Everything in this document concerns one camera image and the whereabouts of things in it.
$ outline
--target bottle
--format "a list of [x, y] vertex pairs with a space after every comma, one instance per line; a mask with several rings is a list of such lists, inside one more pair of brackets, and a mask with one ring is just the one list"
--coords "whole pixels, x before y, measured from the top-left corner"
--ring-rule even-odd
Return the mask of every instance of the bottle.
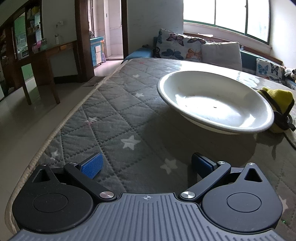
[[33, 52], [33, 53], [37, 53], [37, 52], [38, 52], [37, 44], [36, 44], [36, 43], [33, 44], [33, 46], [32, 46], [32, 52]]
[[59, 35], [56, 34], [56, 35], [55, 35], [55, 38], [56, 38], [56, 45], [59, 45]]

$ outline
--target bed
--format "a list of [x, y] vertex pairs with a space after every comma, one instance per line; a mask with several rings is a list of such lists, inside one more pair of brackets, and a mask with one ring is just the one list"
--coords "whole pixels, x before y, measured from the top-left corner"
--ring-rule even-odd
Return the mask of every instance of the bed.
[[[186, 120], [159, 97], [156, 86], [162, 76], [192, 70], [196, 64], [202, 63], [131, 59], [96, 85], [48, 137], [21, 176], [6, 207], [5, 223], [10, 231], [18, 229], [12, 203], [40, 163], [63, 167], [101, 152], [104, 167], [95, 180], [116, 194], [179, 194], [200, 180], [190, 165], [192, 154], [200, 152], [234, 167], [255, 162], [283, 204], [276, 231], [287, 241], [295, 241], [296, 152], [285, 136], [268, 131], [255, 135], [210, 132]], [[205, 71], [221, 72], [221, 67], [202, 65]], [[225, 76], [253, 88], [290, 90], [257, 76], [222, 69]]]

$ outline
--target yellow stuffed toy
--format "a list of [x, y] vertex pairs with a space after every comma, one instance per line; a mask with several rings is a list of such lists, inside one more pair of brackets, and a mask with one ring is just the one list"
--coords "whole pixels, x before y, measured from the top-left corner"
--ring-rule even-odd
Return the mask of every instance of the yellow stuffed toy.
[[288, 129], [294, 131], [295, 126], [289, 114], [295, 103], [292, 92], [280, 89], [270, 90], [266, 87], [257, 91], [268, 101], [274, 111], [274, 123], [269, 130], [273, 133], [282, 133]]

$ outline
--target crosshair marking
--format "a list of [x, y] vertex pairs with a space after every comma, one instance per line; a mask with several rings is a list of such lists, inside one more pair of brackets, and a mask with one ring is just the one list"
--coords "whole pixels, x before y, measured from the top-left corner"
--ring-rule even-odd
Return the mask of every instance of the crosshair marking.
[[149, 200], [149, 199], [151, 199], [152, 197], [150, 197], [150, 196], [148, 196], [148, 195], [146, 195], [145, 197], [143, 197], [145, 200]]

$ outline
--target white bowl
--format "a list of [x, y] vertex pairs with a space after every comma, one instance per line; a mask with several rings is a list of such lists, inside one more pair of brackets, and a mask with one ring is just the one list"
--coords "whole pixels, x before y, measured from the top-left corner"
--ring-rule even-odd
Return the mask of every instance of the white bowl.
[[259, 93], [222, 75], [176, 71], [161, 78], [157, 90], [186, 119], [214, 132], [257, 133], [274, 121], [271, 106]]

